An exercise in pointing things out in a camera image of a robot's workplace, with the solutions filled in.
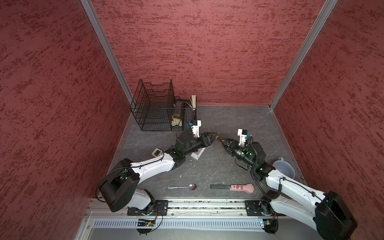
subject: black handle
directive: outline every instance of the black handle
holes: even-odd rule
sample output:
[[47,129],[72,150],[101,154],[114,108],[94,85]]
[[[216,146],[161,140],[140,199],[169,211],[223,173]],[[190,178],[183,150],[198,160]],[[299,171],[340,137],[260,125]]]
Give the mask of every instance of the black handle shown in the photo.
[[211,184],[211,189],[231,189],[231,185]]

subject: red textured wall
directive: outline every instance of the red textured wall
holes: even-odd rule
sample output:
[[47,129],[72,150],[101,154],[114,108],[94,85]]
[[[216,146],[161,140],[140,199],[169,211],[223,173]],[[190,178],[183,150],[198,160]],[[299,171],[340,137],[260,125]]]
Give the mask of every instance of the red textured wall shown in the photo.
[[384,235],[384,1],[339,0],[275,108],[307,183]]
[[324,0],[93,0],[132,92],[173,80],[199,103],[268,105]]
[[129,104],[79,0],[0,10],[0,239],[71,240]]

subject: gray stone floor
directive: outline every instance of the gray stone floor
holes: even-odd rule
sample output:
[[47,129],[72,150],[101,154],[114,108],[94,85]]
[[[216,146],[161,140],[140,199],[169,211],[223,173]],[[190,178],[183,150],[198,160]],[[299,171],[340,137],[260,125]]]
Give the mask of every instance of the gray stone floor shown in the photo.
[[[284,157],[295,169],[295,180],[303,182],[297,163],[288,156],[267,107],[198,106],[197,117],[202,121],[200,133],[219,132],[221,137],[238,139],[238,128],[248,130],[254,141],[262,145],[269,164],[279,157]],[[135,162],[150,159],[156,147],[165,151],[175,144],[175,139],[176,132],[143,132],[134,121],[120,158],[129,158]],[[191,183],[197,184],[196,190],[167,189],[168,185],[187,186]],[[210,184],[248,183],[253,183],[249,171],[238,167],[235,159],[225,152],[220,142],[215,141],[198,160],[187,156],[185,163],[179,168],[147,179],[138,185],[138,188],[149,190],[155,198],[260,198],[262,194],[256,184],[253,194],[209,187]],[[268,190],[265,181],[261,185]]]

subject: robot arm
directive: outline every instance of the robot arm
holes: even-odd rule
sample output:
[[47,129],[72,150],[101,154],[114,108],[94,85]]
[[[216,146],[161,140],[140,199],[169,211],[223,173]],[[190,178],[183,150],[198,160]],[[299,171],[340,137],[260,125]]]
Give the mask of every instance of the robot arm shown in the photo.
[[179,167],[185,162],[186,155],[210,146],[216,136],[216,132],[206,132],[194,138],[193,133],[182,132],[176,139],[175,146],[160,152],[157,157],[142,162],[129,159],[118,162],[100,182],[98,189],[112,212],[123,207],[136,207],[150,212],[154,199],[146,190],[136,189],[137,185],[161,172]]
[[[285,214],[317,230],[325,240],[349,239],[357,227],[357,222],[341,197],[332,191],[326,194],[312,189],[285,176],[265,162],[266,154],[261,145],[258,142],[250,142],[252,136],[245,137],[246,134],[246,131],[239,129],[240,141],[226,138],[218,140],[228,154],[250,167],[252,178],[265,194],[264,202],[270,205],[274,212]],[[271,197],[263,191],[258,183],[262,180],[265,180],[269,187],[278,190],[275,196]]]

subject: black cable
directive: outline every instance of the black cable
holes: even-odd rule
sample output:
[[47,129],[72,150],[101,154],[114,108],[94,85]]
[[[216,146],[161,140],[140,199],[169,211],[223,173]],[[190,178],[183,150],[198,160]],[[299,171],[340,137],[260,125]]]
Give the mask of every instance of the black cable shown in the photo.
[[150,232],[153,232],[154,230],[156,230],[163,223],[163,218],[164,218],[164,215],[161,212],[159,212],[159,211],[153,211],[153,212],[157,212],[158,214],[161,214],[161,222],[159,225],[157,225],[157,227],[155,229],[151,230]]
[[237,158],[235,158],[235,163],[236,163],[237,166],[241,167],[242,169],[244,169],[244,170],[246,170],[246,171],[249,170],[249,166],[248,166],[248,165],[247,165],[247,169],[245,169],[245,167],[240,166],[240,165],[236,162],[236,160],[237,160]]
[[143,165],[140,165],[140,166],[130,167],[130,168],[137,168],[137,167],[142,168],[142,167],[144,167],[145,165],[148,165],[148,164],[151,164],[151,163],[154,163],[154,162],[159,162],[159,161],[163,160],[163,158],[164,158],[164,152],[162,151],[162,153],[163,153],[163,156],[161,156],[161,158],[158,159],[158,160],[156,160],[156,161],[149,162],[149,163],[146,163],[146,164],[143,164]]
[[163,223],[163,219],[164,219],[164,215],[163,215],[161,212],[159,212],[159,211],[155,211],[155,210],[152,210],[151,212],[157,212],[157,213],[161,214],[161,222],[160,222],[159,225],[157,225],[157,227],[156,227],[155,229],[152,229],[151,231],[147,232],[146,234],[148,234],[148,233],[153,232],[154,230],[156,230],[156,229]]
[[262,194],[263,194],[266,198],[271,199],[271,200],[272,200],[272,199],[276,199],[276,198],[278,198],[278,197],[280,196],[280,194],[281,194],[281,188],[282,188],[282,185],[281,185],[281,183],[279,182],[279,189],[278,189],[277,193],[276,193],[274,196],[272,196],[272,197],[268,196],[268,194],[264,191],[264,189],[262,189],[262,187],[260,186],[259,182],[256,180],[255,175],[253,174],[253,170],[256,168],[256,165],[257,165],[257,163],[259,162],[259,156],[258,156],[258,154],[257,154],[257,152],[256,152],[256,150],[255,150],[255,148],[254,148],[254,146],[253,146],[253,143],[251,143],[251,145],[252,145],[253,150],[255,151],[255,154],[256,154],[256,159],[255,159],[254,163],[253,163],[252,166],[251,166],[251,177],[252,177],[252,179],[254,180],[254,182],[256,183],[257,187],[260,189],[260,191],[262,192]]
[[312,194],[313,196],[317,197],[317,198],[320,200],[320,202],[322,201],[322,200],[321,200],[321,199],[320,199],[314,192],[309,191],[308,189],[306,189],[305,187],[301,186],[301,185],[298,184],[297,182],[293,182],[293,181],[291,181],[291,180],[288,180],[288,179],[286,179],[285,177],[280,178],[280,179],[282,179],[283,181],[289,181],[289,182],[292,182],[292,183],[294,183],[294,184],[296,184],[296,185],[299,185],[300,187],[302,187],[302,188],[304,188],[306,191],[308,191],[310,194]]
[[[119,168],[113,169],[110,173],[107,174],[107,176],[110,175],[112,172],[114,172],[114,171],[116,171],[116,170],[119,170],[119,169],[127,169],[127,168],[128,168],[128,167],[119,167]],[[96,199],[99,200],[100,202],[105,202],[105,201],[100,200],[100,199],[97,197],[97,188],[96,188],[96,191],[95,191],[95,197],[96,197]]]
[[[161,161],[161,160],[163,160],[163,158],[164,158],[164,152],[162,151],[162,153],[163,153],[163,156],[161,156],[161,158],[158,159],[158,160],[156,160],[156,161],[149,162],[149,163],[146,163],[146,164],[143,164],[143,165],[140,165],[140,166],[135,166],[135,167],[119,167],[119,168],[113,169],[110,173],[107,174],[107,176],[110,175],[112,172],[114,172],[114,171],[116,171],[116,170],[119,170],[119,169],[137,168],[137,167],[141,168],[141,167],[143,167],[143,166],[145,166],[145,165],[148,165],[148,164],[151,164],[151,163],[154,163],[154,162]],[[127,171],[123,171],[123,172],[121,172],[119,175],[117,175],[116,177],[118,177],[118,176],[120,176],[121,174],[126,173],[126,172],[127,172]],[[100,202],[105,202],[105,201],[100,200],[100,199],[97,197],[97,188],[96,188],[96,191],[95,191],[95,197],[96,197],[96,199],[99,200]]]
[[179,123],[177,124],[177,127],[176,127],[176,138],[177,138],[177,131],[179,129],[179,124],[181,123],[182,119],[180,119]]
[[106,202],[106,201],[102,201],[102,200],[100,200],[100,199],[97,197],[97,188],[96,188],[96,191],[95,191],[95,196],[96,196],[96,199],[99,200],[100,202]]

